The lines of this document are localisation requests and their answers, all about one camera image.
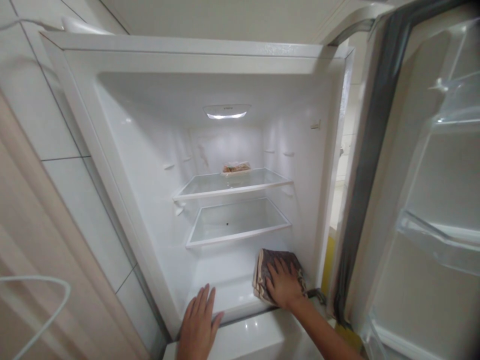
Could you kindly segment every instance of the shelf frame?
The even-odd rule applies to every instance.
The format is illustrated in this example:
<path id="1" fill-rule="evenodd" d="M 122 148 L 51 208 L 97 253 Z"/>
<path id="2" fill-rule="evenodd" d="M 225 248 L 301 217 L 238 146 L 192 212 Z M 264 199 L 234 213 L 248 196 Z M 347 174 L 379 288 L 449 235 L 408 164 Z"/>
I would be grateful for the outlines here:
<path id="1" fill-rule="evenodd" d="M 396 229 L 440 265 L 480 276 L 480 245 L 465 239 L 456 239 L 438 227 L 440 226 L 404 209 L 400 213 Z"/>
<path id="2" fill-rule="evenodd" d="M 271 188 L 276 188 L 280 186 L 285 186 L 285 185 L 293 185 L 293 181 L 290 180 L 289 178 L 286 178 L 285 176 L 280 175 L 279 173 L 272 171 L 266 167 L 260 167 L 258 169 L 253 169 L 253 170 L 261 170 L 261 169 L 266 169 L 269 172 L 274 173 L 275 175 L 285 179 L 285 181 L 281 182 L 269 182 L 265 184 L 260 184 L 260 185 L 251 185 L 251 186 L 243 186 L 243 187 L 235 187 L 235 188 L 230 188 L 230 189 L 224 189 L 224 190 L 214 190 L 214 191 L 205 191 L 205 192 L 197 192 L 193 194 L 185 194 L 181 195 L 181 193 L 189 186 L 192 181 L 194 181 L 195 178 L 197 177 L 202 177 L 202 176 L 209 176 L 209 175 L 218 175 L 221 177 L 222 175 L 220 173 L 213 173 L 213 174 L 206 174 L 206 175 L 195 175 L 193 176 L 189 182 L 185 184 L 184 187 L 182 187 L 175 196 L 173 196 L 173 201 L 182 201 L 182 200 L 192 200 L 192 199 L 202 199 L 202 198 L 211 198 L 211 197 L 216 197 L 216 196 L 223 196 L 223 195 L 232 195 L 232 194 L 241 194 L 241 193 L 249 193 L 249 192 L 254 192 L 258 190 L 265 190 L 265 189 L 271 189 Z"/>
<path id="3" fill-rule="evenodd" d="M 202 214 L 203 209 L 215 208 L 215 207 L 219 207 L 219 206 L 227 206 L 227 205 L 232 205 L 232 204 L 246 203 L 246 202 L 251 202 L 251 201 L 255 201 L 255 200 L 262 200 L 262 199 L 266 199 L 273 206 L 273 208 L 281 215 L 281 217 L 285 221 L 285 223 L 283 223 L 281 225 L 263 227 L 263 228 L 257 229 L 257 230 L 237 232 L 237 233 L 231 234 L 231 235 L 218 236 L 218 237 L 213 237 L 213 238 L 210 238 L 210 239 L 207 239 L 207 240 L 192 242 L 192 237 L 194 235 L 195 229 L 197 227 L 197 223 L 200 219 L 200 215 Z M 281 230 L 281 229 L 291 228 L 291 227 L 292 227 L 292 223 L 290 223 L 290 221 L 285 217 L 285 215 L 279 210 L 278 207 L 275 206 L 275 204 L 268 197 L 260 197 L 258 199 L 233 202 L 233 203 L 223 204 L 223 205 L 205 206 L 205 207 L 200 208 L 200 210 L 198 211 L 198 214 L 196 216 L 195 222 L 193 223 L 193 227 L 190 231 L 190 235 L 188 236 L 188 241 L 186 242 L 185 247 L 187 249 L 195 249 L 195 248 L 201 248 L 201 247 L 204 247 L 204 246 L 207 246 L 207 245 L 233 242 L 233 241 L 237 241 L 237 240 L 253 238 L 253 237 L 261 235 L 261 234 L 266 234 L 266 233 L 274 232 L 274 231 Z"/>

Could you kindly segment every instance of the right hand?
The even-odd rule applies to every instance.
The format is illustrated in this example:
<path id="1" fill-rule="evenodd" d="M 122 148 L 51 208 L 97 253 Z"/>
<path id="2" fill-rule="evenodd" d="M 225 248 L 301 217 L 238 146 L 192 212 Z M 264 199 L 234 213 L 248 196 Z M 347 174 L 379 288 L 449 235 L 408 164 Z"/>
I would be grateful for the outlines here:
<path id="1" fill-rule="evenodd" d="M 290 263 L 289 268 L 283 259 L 275 258 L 273 261 L 277 271 L 272 264 L 267 264 L 273 283 L 267 277 L 266 288 L 279 307 L 292 311 L 295 303 L 304 299 L 294 264 Z"/>

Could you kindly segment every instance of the yellow object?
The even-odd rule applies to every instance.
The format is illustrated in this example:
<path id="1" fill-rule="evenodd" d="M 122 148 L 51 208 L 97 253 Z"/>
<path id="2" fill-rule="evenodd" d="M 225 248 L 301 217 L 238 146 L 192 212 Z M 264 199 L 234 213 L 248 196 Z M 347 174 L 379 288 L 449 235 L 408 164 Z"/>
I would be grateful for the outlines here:
<path id="1" fill-rule="evenodd" d="M 323 276 L 321 278 L 321 292 L 326 296 L 329 294 L 330 275 L 332 274 L 332 267 L 335 259 L 335 240 L 333 237 L 328 237 L 326 244 L 325 265 L 323 266 Z"/>
<path id="2" fill-rule="evenodd" d="M 328 295 L 330 289 L 330 275 L 335 259 L 335 239 L 328 237 L 326 244 L 325 265 L 323 266 L 323 277 L 321 279 L 321 292 Z M 335 331 L 339 334 L 348 345 L 350 345 L 357 353 L 360 353 L 363 343 L 362 339 L 353 331 L 344 328 L 339 324 L 335 324 Z"/>
<path id="3" fill-rule="evenodd" d="M 340 335 L 348 345 L 350 345 L 357 353 L 360 353 L 362 346 L 364 345 L 360 336 L 354 333 L 352 330 L 346 329 L 339 324 L 335 324 L 335 331 Z"/>

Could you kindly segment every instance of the hand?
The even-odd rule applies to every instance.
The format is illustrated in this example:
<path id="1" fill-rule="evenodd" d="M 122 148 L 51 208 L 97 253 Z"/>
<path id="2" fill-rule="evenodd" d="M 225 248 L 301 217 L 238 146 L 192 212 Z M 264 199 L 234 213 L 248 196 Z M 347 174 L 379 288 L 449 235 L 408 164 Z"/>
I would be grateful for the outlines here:
<path id="1" fill-rule="evenodd" d="M 275 271 L 272 264 L 267 264 L 273 283 L 267 277 L 266 288 L 279 307 L 292 311 L 292 306 L 297 300 L 304 298 L 294 264 L 290 263 L 289 269 L 283 259 L 279 261 L 275 258 L 274 261 L 278 271 Z"/>
<path id="2" fill-rule="evenodd" d="M 180 330 L 177 360 L 207 360 L 214 344 L 215 335 L 224 316 L 220 312 L 212 322 L 215 288 L 205 285 L 194 297 L 185 311 Z"/>

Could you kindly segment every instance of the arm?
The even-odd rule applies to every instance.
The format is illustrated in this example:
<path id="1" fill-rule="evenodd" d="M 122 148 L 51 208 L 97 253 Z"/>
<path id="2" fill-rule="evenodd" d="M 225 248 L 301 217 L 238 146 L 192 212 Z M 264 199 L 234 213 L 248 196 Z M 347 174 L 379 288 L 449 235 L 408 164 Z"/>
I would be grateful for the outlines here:
<path id="1" fill-rule="evenodd" d="M 302 295 L 297 276 L 281 259 L 275 259 L 275 268 L 268 264 L 273 283 L 269 278 L 266 287 L 271 297 L 282 309 L 290 311 L 303 326 L 325 360 L 361 360 L 362 358 L 338 335 L 328 322 L 315 309 L 314 305 Z"/>

